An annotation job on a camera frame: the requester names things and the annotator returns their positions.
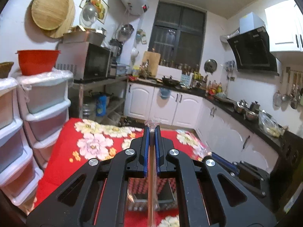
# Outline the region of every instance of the blue towel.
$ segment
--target blue towel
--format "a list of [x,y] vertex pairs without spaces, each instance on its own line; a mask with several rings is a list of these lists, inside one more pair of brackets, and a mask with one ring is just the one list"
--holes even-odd
[[160,92],[159,92],[159,96],[163,99],[166,100],[169,98],[171,93],[170,89],[166,89],[166,88],[160,88]]

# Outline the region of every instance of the window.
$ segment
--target window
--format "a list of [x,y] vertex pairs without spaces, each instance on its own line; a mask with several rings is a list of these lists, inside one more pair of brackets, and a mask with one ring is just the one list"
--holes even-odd
[[174,65],[200,67],[206,13],[175,4],[160,2],[149,43],[149,51]]

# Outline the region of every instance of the framed picture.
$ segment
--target framed picture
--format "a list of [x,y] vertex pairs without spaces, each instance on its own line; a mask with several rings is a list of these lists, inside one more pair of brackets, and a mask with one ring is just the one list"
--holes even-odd
[[98,11],[98,20],[104,24],[107,13],[109,11],[109,6],[103,0],[82,0],[80,3],[80,8],[83,8],[86,3],[90,2],[93,4]]

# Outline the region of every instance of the cutting board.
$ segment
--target cutting board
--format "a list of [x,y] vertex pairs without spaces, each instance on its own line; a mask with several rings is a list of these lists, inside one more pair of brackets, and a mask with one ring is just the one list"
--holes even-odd
[[31,16],[43,30],[54,30],[66,19],[69,11],[69,0],[34,0]]
[[63,24],[59,28],[51,31],[43,30],[43,33],[51,38],[63,37],[64,33],[68,33],[75,19],[75,3],[74,0],[69,0],[69,12]]
[[151,73],[152,76],[157,75],[157,70],[160,62],[161,54],[145,51],[143,55],[142,62],[146,62],[148,59],[148,71]]

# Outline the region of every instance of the silver screw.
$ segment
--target silver screw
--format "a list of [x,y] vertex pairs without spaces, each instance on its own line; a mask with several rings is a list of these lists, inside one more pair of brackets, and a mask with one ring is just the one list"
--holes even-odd
[[178,151],[178,150],[176,150],[176,149],[171,149],[171,150],[169,150],[169,153],[170,153],[171,155],[176,156],[176,155],[178,155],[178,154],[179,154],[179,151]]
[[133,155],[134,154],[134,150],[132,148],[129,148],[129,149],[125,150],[125,153],[127,155]]
[[97,159],[91,159],[88,163],[89,163],[90,166],[95,166],[95,165],[98,164],[98,160]]
[[216,162],[213,159],[208,159],[207,161],[205,161],[205,164],[207,166],[214,166]]

